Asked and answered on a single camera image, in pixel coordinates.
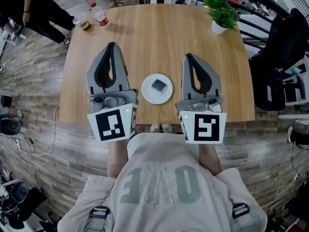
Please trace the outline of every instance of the bottle label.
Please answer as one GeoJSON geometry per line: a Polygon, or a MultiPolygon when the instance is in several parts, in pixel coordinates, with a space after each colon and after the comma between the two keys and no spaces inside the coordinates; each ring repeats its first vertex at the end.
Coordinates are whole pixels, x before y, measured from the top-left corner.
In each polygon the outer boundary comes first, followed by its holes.
{"type": "Polygon", "coordinates": [[[108,19],[107,17],[103,14],[102,16],[100,16],[99,18],[96,18],[97,22],[99,22],[100,26],[105,26],[106,24],[108,24],[108,19]]]}

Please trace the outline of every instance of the white plate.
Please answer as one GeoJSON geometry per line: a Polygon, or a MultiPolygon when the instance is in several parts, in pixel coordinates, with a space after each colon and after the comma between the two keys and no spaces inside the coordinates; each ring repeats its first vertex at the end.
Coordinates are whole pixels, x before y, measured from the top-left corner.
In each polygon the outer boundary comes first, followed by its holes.
{"type": "Polygon", "coordinates": [[[163,104],[167,102],[173,94],[173,84],[168,77],[162,74],[152,74],[145,78],[141,85],[141,93],[145,100],[151,104],[163,104]],[[167,86],[161,91],[155,90],[151,85],[158,79],[167,86]]]}

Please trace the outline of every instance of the red label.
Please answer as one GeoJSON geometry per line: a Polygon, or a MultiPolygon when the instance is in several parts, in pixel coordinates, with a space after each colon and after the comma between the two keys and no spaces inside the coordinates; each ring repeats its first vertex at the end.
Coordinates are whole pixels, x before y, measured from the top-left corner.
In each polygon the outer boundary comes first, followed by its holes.
{"type": "Polygon", "coordinates": [[[105,26],[106,24],[108,24],[108,19],[105,18],[103,21],[100,21],[100,26],[105,26]]]}

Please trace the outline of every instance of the white flower pot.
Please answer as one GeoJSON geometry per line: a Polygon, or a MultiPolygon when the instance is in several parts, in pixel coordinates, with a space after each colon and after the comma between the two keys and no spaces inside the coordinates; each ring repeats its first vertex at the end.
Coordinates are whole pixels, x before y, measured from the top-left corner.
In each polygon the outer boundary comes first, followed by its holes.
{"type": "Polygon", "coordinates": [[[215,21],[212,21],[211,30],[216,34],[222,34],[227,30],[227,28],[223,28],[219,26],[215,21]]]}

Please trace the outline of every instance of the black pants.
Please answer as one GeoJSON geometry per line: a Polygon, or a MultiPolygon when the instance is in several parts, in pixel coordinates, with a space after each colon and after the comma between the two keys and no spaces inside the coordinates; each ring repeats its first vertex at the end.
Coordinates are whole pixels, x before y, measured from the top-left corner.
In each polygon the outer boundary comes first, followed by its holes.
{"type": "Polygon", "coordinates": [[[291,133],[291,141],[296,145],[309,145],[309,134],[301,134],[296,131],[291,133]]]}
{"type": "Polygon", "coordinates": [[[73,16],[61,9],[53,0],[32,0],[30,21],[26,24],[26,27],[57,43],[62,43],[65,36],[50,25],[49,21],[70,31],[74,28],[73,19],[73,16]]]}

